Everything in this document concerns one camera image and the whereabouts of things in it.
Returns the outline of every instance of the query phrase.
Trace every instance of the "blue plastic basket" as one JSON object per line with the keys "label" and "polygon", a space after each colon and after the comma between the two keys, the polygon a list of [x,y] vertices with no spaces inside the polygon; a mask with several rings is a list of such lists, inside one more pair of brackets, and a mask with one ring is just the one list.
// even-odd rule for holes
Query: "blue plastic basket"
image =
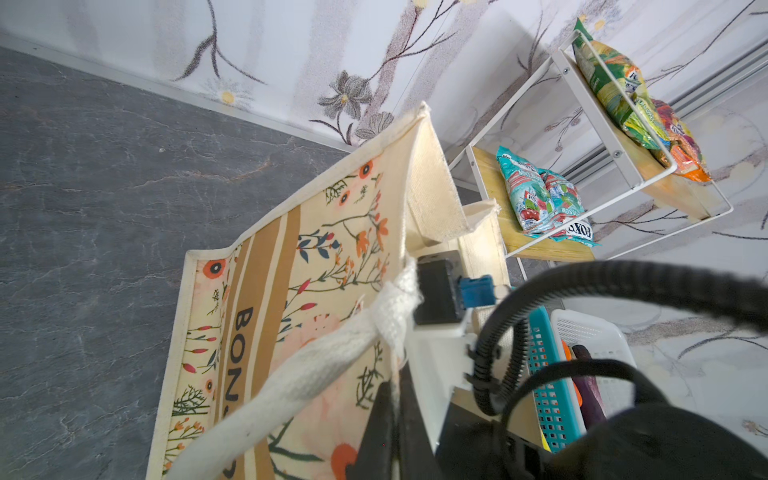
{"label": "blue plastic basket", "polygon": [[[531,322],[531,335],[528,339],[528,369],[531,374],[550,363],[564,362],[562,348],[558,348],[554,341],[547,310],[539,307],[528,319]],[[534,390],[533,395],[538,424],[553,453],[559,452],[581,436],[584,421],[570,379],[542,386]]]}

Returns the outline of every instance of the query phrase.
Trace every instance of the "white plastic basket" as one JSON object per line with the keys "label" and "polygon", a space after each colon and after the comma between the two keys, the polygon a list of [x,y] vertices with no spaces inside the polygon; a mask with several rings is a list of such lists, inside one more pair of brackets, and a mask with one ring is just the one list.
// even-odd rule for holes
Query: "white plastic basket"
{"label": "white plastic basket", "polygon": [[[613,323],[573,310],[554,310],[551,324],[558,346],[562,345],[561,340],[571,347],[583,345],[593,359],[615,359],[637,367],[626,337]],[[597,377],[597,381],[606,417],[633,405],[634,386],[631,382],[605,377]]]}

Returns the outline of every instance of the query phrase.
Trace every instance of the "green snack package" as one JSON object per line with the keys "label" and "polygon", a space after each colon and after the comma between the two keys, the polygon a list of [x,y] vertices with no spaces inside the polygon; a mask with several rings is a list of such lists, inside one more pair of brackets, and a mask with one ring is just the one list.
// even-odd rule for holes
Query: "green snack package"
{"label": "green snack package", "polygon": [[[648,89],[645,86],[645,80],[640,73],[640,69],[632,63],[632,60],[620,52],[594,40],[587,32],[587,29],[584,28],[581,20],[576,21],[574,30],[584,33],[585,38],[600,55],[608,70],[616,77],[619,85],[627,93],[627,96],[634,101],[645,120],[653,127],[656,135],[664,142],[665,146],[669,147],[667,130],[664,128],[664,123],[659,118],[654,103],[648,94]],[[654,138],[651,137],[641,120],[632,111],[624,97],[621,96],[621,91],[600,66],[592,50],[588,47],[587,42],[581,36],[574,40],[573,49],[579,70],[581,70],[589,87],[597,95],[598,101],[603,105],[614,124],[638,145],[658,150],[659,147],[656,145]]]}

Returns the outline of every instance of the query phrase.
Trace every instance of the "black clamp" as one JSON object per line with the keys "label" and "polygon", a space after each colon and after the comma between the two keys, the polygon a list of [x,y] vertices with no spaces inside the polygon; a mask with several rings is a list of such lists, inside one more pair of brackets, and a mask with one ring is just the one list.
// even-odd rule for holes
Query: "black clamp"
{"label": "black clamp", "polygon": [[469,358],[471,358],[473,360],[478,358],[478,353],[475,350],[473,350],[472,347],[468,343],[467,343],[466,347],[467,347],[467,356]]}
{"label": "black clamp", "polygon": [[489,381],[481,380],[474,375],[464,374],[464,380],[471,383],[472,386],[479,390],[488,390],[489,392],[496,392],[501,382],[495,377],[491,377]]}

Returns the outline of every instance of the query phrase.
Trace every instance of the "blue snack package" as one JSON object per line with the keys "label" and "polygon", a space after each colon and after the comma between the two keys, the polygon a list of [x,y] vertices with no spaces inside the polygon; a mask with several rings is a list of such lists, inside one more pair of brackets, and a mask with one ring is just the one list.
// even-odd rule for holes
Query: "blue snack package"
{"label": "blue snack package", "polygon": [[535,165],[499,147],[496,160],[506,180],[507,195],[523,233],[530,237],[551,230],[554,204]]}
{"label": "blue snack package", "polygon": [[[539,168],[538,173],[544,181],[544,185],[549,193],[549,197],[554,204],[554,213],[551,219],[551,228],[557,228],[564,223],[573,220],[584,213],[584,205],[581,203],[581,197],[578,196],[576,187],[565,180],[565,178],[551,170]],[[584,218],[578,222],[572,223],[563,231],[557,232],[550,238],[556,242],[563,240],[575,240],[589,247],[599,245],[592,241],[592,226]]]}

